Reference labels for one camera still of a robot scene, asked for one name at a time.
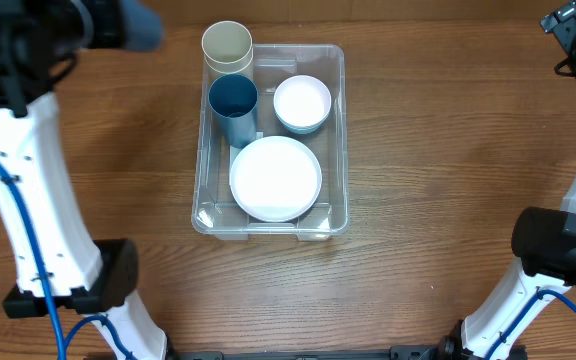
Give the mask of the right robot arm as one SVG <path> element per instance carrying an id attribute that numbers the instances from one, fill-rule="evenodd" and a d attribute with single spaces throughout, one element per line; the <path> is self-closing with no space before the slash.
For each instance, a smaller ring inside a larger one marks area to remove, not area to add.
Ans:
<path id="1" fill-rule="evenodd" d="M 576 286 L 576 178 L 559 209 L 521 212 L 511 248 L 508 270 L 458 328 L 455 347 L 470 358 L 508 358 L 515 341 L 553 300 L 576 313 L 565 296 Z"/>

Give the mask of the blue cup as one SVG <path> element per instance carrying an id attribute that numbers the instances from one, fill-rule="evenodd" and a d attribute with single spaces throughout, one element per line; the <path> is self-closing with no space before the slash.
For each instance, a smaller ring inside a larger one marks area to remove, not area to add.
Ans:
<path id="1" fill-rule="evenodd" d="M 259 94 L 252 80 L 241 74 L 221 76 L 210 86 L 208 100 L 230 146 L 242 149 L 256 139 Z"/>
<path id="2" fill-rule="evenodd" d="M 124 26 L 122 48 L 132 52 L 152 52 L 164 37 L 160 17 L 139 0 L 119 1 Z"/>

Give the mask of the pink small bowl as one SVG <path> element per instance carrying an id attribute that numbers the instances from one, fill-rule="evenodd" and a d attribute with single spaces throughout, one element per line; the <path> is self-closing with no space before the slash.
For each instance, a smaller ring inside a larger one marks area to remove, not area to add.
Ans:
<path id="1" fill-rule="evenodd" d="M 318 78 L 296 75 L 276 88 L 273 107 L 279 121 L 282 119 L 297 126 L 308 126 L 326 121 L 332 108 L 332 96 Z"/>

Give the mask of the pink plate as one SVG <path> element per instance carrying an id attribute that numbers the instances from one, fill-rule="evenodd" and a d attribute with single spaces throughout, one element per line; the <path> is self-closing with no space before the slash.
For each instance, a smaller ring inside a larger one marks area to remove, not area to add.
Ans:
<path id="1" fill-rule="evenodd" d="M 253 141 L 234 158 L 229 186 L 235 202 L 248 215 L 280 223 L 314 205 L 323 173 L 317 157 L 302 142 L 269 136 Z"/>

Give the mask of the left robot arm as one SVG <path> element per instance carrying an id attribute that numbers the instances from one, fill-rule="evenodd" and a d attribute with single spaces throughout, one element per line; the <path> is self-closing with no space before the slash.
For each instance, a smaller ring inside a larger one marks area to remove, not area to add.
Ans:
<path id="1" fill-rule="evenodd" d="M 135 0 L 0 1 L 0 216 L 17 272 L 3 308 L 11 318 L 48 317 L 59 358 L 75 336 L 60 307 L 94 324 L 119 359 L 175 355 L 138 294 L 135 244 L 89 235 L 55 93 L 80 50 L 149 52 L 162 37 L 159 16 Z"/>

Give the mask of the beige cup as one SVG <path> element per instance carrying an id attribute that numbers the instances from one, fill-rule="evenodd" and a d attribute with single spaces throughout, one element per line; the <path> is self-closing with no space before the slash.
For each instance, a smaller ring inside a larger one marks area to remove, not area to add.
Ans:
<path id="1" fill-rule="evenodd" d="M 243 58 L 232 63 L 216 62 L 210 60 L 208 57 L 205 57 L 204 60 L 208 68 L 210 81 L 231 74 L 239 74 L 250 80 L 254 79 L 254 65 L 252 58 Z"/>
<path id="2" fill-rule="evenodd" d="M 201 40 L 204 57 L 221 63 L 232 63 L 253 57 L 250 31 L 235 21 L 220 21 L 206 29 Z"/>

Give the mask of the light blue small bowl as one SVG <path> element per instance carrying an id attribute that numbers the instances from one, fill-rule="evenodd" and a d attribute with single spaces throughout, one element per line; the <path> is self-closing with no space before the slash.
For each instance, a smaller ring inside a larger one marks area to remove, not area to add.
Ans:
<path id="1" fill-rule="evenodd" d="M 280 123 L 286 128 L 289 132 L 297 134 L 297 135 L 306 135 L 316 132 L 319 128 L 321 128 L 325 124 L 325 120 L 322 120 L 316 124 L 308 125 L 308 126 L 297 126 L 291 123 L 288 123 L 282 119 L 280 119 Z"/>

